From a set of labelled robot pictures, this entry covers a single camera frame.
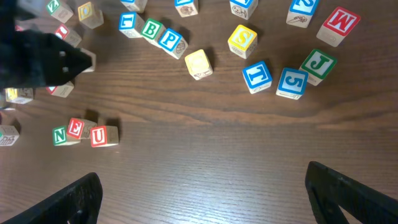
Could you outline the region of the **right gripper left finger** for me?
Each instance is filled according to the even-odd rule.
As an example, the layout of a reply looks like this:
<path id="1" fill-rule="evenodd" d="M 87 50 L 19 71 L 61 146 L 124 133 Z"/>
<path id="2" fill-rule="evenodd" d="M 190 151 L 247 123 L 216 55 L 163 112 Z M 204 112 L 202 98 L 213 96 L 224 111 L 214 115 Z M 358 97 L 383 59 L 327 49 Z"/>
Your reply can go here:
<path id="1" fill-rule="evenodd" d="M 3 224 L 96 224 L 102 198 L 100 178 L 91 172 Z"/>

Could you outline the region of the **green N block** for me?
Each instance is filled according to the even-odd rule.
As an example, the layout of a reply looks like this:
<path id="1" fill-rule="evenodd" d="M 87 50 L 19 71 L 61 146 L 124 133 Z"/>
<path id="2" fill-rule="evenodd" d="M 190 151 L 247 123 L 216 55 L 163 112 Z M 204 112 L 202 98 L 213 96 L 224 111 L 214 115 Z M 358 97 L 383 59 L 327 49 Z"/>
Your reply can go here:
<path id="1" fill-rule="evenodd" d="M 66 126 L 59 126 L 52 130 L 53 145 L 54 146 L 69 146 L 81 143 L 80 139 L 76 139 L 67 134 Z"/>

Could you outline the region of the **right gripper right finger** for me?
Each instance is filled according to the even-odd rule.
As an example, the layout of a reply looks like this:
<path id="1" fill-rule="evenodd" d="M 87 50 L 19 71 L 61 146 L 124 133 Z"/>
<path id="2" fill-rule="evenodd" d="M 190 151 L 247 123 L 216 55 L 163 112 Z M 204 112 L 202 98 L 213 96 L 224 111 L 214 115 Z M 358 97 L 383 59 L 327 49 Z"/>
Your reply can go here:
<path id="1" fill-rule="evenodd" d="M 361 223 L 397 223 L 397 200 L 319 162 L 308 163 L 305 187 L 319 224 L 348 223 L 342 210 Z"/>

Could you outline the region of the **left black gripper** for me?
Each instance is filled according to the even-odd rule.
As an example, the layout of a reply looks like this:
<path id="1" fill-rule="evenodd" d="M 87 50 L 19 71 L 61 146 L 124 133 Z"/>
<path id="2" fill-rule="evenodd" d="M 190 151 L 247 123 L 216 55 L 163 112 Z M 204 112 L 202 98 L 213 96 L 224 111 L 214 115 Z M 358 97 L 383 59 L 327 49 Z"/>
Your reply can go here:
<path id="1" fill-rule="evenodd" d="M 15 29 L 16 1 L 1 1 L 1 88 L 63 85 L 92 58 L 53 34 Z"/>

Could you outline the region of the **red E block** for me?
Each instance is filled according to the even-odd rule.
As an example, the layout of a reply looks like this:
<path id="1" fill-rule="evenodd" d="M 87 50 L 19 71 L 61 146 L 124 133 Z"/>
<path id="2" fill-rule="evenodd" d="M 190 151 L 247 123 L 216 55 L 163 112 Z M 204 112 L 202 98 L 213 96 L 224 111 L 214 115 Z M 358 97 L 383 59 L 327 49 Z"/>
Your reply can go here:
<path id="1" fill-rule="evenodd" d="M 91 128 L 97 127 L 97 123 L 79 118 L 71 118 L 68 128 L 67 135 L 75 139 L 89 139 Z"/>

